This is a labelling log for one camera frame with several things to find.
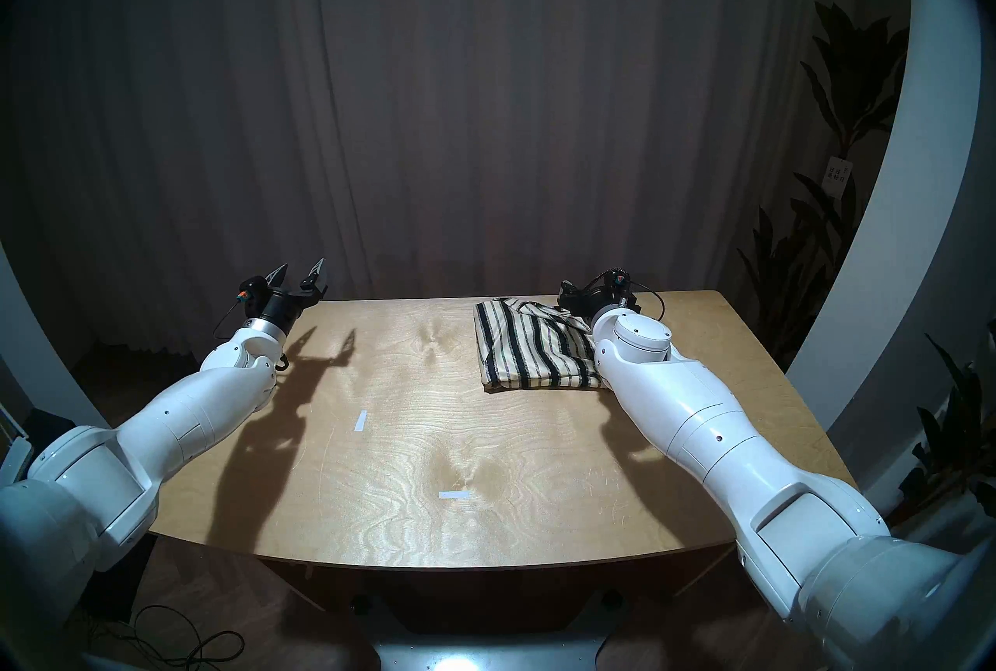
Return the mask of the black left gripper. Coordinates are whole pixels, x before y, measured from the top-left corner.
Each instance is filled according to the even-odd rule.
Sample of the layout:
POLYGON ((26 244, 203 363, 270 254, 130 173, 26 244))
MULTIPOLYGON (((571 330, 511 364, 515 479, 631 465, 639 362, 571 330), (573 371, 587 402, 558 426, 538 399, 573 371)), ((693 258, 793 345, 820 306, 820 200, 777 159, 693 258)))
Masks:
POLYGON ((299 287, 292 290, 282 289, 288 271, 287 263, 266 275, 266 299, 261 306, 261 319, 274 326, 293 326, 304 310, 322 301, 328 290, 327 286, 323 286, 324 264, 325 259, 320 258, 300 280, 299 287))

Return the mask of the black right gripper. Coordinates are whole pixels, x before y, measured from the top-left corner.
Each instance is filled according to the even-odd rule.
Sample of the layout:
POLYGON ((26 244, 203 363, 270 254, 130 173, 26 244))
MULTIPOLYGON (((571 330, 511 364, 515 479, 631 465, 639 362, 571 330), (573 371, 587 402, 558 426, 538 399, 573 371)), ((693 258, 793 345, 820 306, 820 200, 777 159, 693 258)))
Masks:
POLYGON ((594 324, 596 316, 606 308, 623 305, 623 279, 593 279, 585 287, 562 280, 557 303, 586 324, 594 324))

